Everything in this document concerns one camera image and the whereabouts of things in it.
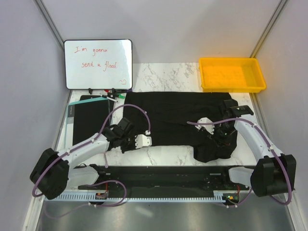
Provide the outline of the black long sleeve shirt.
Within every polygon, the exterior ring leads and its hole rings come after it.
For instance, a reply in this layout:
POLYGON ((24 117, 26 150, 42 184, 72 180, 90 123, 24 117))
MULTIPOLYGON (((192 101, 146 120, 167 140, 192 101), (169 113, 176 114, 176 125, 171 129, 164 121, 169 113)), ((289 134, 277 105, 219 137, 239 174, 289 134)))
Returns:
POLYGON ((207 117, 223 120, 228 93, 197 92, 129 92, 123 117, 135 126, 135 133, 150 130, 153 146, 191 146, 195 160, 203 163, 229 159, 237 147, 237 132, 218 142, 206 130, 188 122, 207 117))

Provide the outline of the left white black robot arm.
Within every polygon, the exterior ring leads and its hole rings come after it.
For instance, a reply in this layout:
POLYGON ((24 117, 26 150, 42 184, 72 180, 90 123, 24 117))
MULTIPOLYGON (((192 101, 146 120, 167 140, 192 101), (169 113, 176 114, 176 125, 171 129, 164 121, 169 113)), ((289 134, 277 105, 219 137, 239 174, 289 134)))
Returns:
POLYGON ((126 149, 134 140, 135 128, 126 118, 116 125, 95 133, 92 137, 70 147, 55 151, 46 149, 38 159, 30 174, 34 183, 33 197, 44 195, 52 200, 69 187, 90 184, 95 189, 105 185, 105 176, 92 167, 76 168, 91 157, 105 153, 113 148, 126 149))

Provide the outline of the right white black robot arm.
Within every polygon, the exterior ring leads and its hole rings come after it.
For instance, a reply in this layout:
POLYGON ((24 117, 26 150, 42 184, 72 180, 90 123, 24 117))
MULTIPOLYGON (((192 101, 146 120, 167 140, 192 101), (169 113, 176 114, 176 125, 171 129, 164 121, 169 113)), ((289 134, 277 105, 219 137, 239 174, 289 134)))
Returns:
POLYGON ((228 144, 233 134, 240 133, 257 162, 254 169, 230 168, 220 177, 221 186, 229 190, 239 183, 252 188, 259 197, 281 193, 291 196, 295 182, 295 158, 291 154, 283 154, 270 141, 248 105, 238 106, 232 100, 226 100, 220 109, 223 120, 215 124, 214 140, 218 144, 228 144))

